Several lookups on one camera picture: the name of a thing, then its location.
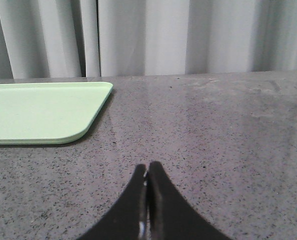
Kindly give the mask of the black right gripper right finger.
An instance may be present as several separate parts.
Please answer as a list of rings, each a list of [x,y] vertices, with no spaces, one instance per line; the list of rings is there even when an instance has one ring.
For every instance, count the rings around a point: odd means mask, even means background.
[[[148,169],[149,216],[153,240],[228,240],[200,216],[179,193],[162,164]]]

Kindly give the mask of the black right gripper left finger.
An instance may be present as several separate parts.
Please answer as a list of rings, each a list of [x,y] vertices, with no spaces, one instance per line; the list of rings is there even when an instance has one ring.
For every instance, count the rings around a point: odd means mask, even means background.
[[[80,240],[146,240],[146,166],[138,164],[125,190],[109,211]]]

